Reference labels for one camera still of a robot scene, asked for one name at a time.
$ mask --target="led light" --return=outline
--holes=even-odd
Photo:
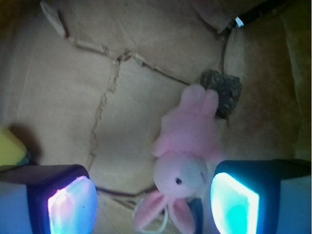
[[[256,234],[259,194],[227,173],[213,178],[211,208],[221,234]]]
[[[51,234],[91,233],[98,206],[94,183],[80,176],[48,199]]]

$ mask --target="pink stuffed bunny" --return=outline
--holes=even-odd
[[[154,167],[158,190],[147,195],[135,211],[137,231],[168,209],[180,232],[195,232],[195,221],[185,198],[209,186],[206,160],[222,160],[215,120],[217,107],[216,91],[191,85],[183,91],[179,106],[162,118],[161,133],[152,152],[158,157]]]

